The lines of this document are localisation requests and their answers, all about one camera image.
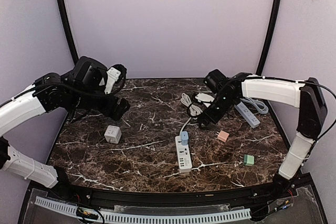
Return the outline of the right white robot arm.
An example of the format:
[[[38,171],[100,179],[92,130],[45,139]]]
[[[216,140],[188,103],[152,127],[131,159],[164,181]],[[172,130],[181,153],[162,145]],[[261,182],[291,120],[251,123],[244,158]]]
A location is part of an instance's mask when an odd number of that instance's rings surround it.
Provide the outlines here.
[[[277,172],[283,179],[291,180],[294,177],[317,141],[326,134],[322,128],[328,109],[322,91],[329,89],[315,78],[288,80],[245,72],[228,78],[215,69],[204,78],[204,83],[215,98],[197,116],[200,127],[216,124],[242,98],[279,102],[299,110],[295,138]]]

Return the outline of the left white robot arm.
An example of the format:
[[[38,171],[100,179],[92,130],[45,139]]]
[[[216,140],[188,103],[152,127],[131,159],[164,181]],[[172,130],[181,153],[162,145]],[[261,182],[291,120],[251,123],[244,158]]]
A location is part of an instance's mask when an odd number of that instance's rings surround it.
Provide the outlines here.
[[[117,64],[110,68],[83,57],[75,67],[59,75],[48,73],[1,105],[1,170],[37,182],[63,201],[74,197],[64,169],[38,162],[19,152],[3,136],[24,122],[63,108],[69,113],[77,109],[96,110],[117,121],[130,108],[124,98],[116,97],[125,85],[127,69]]]

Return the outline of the blue plug charger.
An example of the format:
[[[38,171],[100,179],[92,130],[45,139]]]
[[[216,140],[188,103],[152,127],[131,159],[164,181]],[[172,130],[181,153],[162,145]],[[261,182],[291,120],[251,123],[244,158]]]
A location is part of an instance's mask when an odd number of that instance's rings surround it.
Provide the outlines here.
[[[181,145],[186,146],[188,145],[189,135],[187,131],[182,131],[180,133]]]

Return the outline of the white power strip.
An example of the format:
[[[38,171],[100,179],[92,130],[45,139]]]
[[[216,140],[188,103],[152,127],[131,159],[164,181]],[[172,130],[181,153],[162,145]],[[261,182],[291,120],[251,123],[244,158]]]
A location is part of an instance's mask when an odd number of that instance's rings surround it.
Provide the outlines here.
[[[189,145],[183,145],[180,136],[175,137],[177,162],[180,173],[189,173],[192,170],[192,160]]]

